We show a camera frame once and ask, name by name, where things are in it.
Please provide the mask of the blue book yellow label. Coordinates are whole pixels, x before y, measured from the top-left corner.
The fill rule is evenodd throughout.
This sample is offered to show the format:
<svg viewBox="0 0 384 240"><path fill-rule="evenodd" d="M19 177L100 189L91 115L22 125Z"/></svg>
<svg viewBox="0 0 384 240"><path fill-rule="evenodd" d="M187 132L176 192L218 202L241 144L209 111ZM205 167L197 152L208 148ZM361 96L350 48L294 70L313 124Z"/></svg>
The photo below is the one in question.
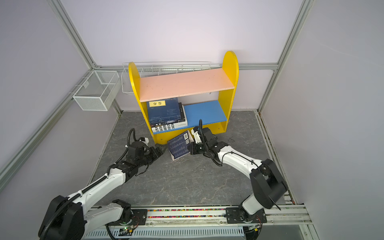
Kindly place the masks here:
<svg viewBox="0 0 384 240"><path fill-rule="evenodd" d="M185 131L167 142L173 161L178 160L192 151L193 136L190 131Z"/></svg>

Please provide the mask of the white book black text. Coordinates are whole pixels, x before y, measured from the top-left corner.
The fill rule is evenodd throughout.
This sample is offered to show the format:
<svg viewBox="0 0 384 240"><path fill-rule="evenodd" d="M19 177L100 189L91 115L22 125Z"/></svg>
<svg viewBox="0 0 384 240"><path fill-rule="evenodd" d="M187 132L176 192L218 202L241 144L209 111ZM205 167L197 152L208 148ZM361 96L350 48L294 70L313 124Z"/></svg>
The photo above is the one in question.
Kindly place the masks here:
<svg viewBox="0 0 384 240"><path fill-rule="evenodd" d="M175 123L155 125L152 127L153 133L165 132L170 130L181 129L188 126L188 120L185 114L185 108L182 103L179 103L179 109L181 114L181 119Z"/></svg>

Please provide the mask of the dark blue book under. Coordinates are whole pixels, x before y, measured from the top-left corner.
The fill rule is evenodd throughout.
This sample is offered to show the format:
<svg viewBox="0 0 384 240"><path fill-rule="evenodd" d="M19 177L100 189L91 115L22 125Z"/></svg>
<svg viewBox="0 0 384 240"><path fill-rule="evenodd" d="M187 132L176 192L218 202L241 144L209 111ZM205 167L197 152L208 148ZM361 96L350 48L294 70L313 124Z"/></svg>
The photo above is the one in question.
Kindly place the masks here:
<svg viewBox="0 0 384 240"><path fill-rule="evenodd" d="M169 124L182 119L178 98L147 102L150 125Z"/></svg>

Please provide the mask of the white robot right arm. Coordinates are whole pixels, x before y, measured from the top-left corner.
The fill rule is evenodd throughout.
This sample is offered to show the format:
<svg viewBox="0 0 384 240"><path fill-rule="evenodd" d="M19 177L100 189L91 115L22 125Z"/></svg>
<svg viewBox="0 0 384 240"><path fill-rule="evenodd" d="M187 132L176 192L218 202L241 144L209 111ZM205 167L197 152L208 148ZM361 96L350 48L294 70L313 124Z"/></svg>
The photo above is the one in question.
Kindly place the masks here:
<svg viewBox="0 0 384 240"><path fill-rule="evenodd" d="M194 127L192 154L202 154L221 167L228 165L250 179L253 193L239 205L238 221L250 222L261 209L277 206L277 201L288 191L288 184L274 161L253 159L219 142L209 128Z"/></svg>

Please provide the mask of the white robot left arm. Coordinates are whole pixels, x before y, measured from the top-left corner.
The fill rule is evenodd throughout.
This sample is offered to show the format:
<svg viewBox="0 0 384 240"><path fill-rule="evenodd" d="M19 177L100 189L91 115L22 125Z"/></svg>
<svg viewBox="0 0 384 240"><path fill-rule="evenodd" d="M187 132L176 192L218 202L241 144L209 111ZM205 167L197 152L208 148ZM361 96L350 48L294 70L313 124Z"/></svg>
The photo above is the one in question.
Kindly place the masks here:
<svg viewBox="0 0 384 240"><path fill-rule="evenodd" d="M131 225L140 218L135 216L131 204L114 200L105 207L92 207L115 188L132 177L140 167L149 167L167 150L166 145L148 146L146 138L126 145L123 155L108 167L107 172L87 187L67 197L57 196L48 207L38 236L41 240L81 240L90 231L110 223Z"/></svg>

